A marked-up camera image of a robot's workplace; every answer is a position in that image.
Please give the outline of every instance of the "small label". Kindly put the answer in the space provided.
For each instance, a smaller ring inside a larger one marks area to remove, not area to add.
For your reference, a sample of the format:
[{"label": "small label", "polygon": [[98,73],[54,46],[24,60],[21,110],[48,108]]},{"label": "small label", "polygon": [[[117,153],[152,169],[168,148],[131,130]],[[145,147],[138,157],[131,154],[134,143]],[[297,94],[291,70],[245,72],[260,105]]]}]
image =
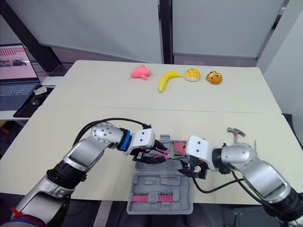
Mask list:
[{"label": "small label", "polygon": [[137,159],[141,159],[141,157],[142,157],[142,152],[139,152]]},{"label": "small label", "polygon": [[47,91],[47,88],[46,88],[46,87],[40,87],[40,88],[34,90],[34,93],[35,93],[35,95],[37,96],[37,95],[39,95],[39,94],[45,93],[46,91]]}]

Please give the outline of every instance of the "hammer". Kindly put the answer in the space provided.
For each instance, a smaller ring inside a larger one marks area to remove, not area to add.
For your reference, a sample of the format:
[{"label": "hammer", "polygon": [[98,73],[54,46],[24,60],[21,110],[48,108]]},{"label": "hammer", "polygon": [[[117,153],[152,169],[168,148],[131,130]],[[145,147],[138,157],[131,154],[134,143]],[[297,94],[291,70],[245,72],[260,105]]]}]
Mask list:
[{"label": "hammer", "polygon": [[245,137],[245,133],[239,129],[232,129],[232,128],[228,127],[227,131],[233,133],[233,143],[234,144],[238,142],[238,134]]}]

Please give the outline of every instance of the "black pole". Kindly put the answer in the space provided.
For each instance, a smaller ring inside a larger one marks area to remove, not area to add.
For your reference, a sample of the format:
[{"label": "black pole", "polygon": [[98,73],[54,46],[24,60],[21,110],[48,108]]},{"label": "black pole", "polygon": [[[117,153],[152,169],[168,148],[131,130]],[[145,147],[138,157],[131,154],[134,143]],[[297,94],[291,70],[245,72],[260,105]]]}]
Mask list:
[{"label": "black pole", "polygon": [[172,1],[160,0],[160,20],[164,64],[174,64],[172,51]]},{"label": "black pole", "polygon": [[40,45],[5,0],[1,0],[0,14],[46,72],[52,72],[61,65],[53,50]]}]

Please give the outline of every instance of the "laptop screen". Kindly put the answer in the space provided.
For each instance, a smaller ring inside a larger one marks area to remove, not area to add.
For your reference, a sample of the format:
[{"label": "laptop screen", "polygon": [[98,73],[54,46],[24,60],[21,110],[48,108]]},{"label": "laptop screen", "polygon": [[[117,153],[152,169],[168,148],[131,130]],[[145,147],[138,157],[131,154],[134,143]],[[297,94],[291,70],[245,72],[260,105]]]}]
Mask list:
[{"label": "laptop screen", "polygon": [[0,80],[34,78],[37,75],[22,44],[0,46]]}]

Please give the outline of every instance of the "blue ring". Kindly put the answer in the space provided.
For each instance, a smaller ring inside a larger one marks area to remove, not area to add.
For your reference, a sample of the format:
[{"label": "blue ring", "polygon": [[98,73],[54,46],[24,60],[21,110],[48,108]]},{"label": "blue ring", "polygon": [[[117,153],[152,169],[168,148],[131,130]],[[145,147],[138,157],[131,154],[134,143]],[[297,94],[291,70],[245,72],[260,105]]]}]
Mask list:
[{"label": "blue ring", "polygon": [[131,137],[131,131],[127,130],[127,134],[126,134],[126,138],[120,148],[121,151],[126,151],[126,146],[127,146],[127,143],[129,141],[129,138]]},{"label": "blue ring", "polygon": [[30,220],[23,219],[23,218],[12,219],[10,221],[4,222],[3,224],[7,224],[7,223],[10,223],[10,222],[23,222],[23,223],[28,223],[28,224],[31,224],[33,226],[39,227],[39,225],[37,223],[35,223],[33,221],[30,221]]}]

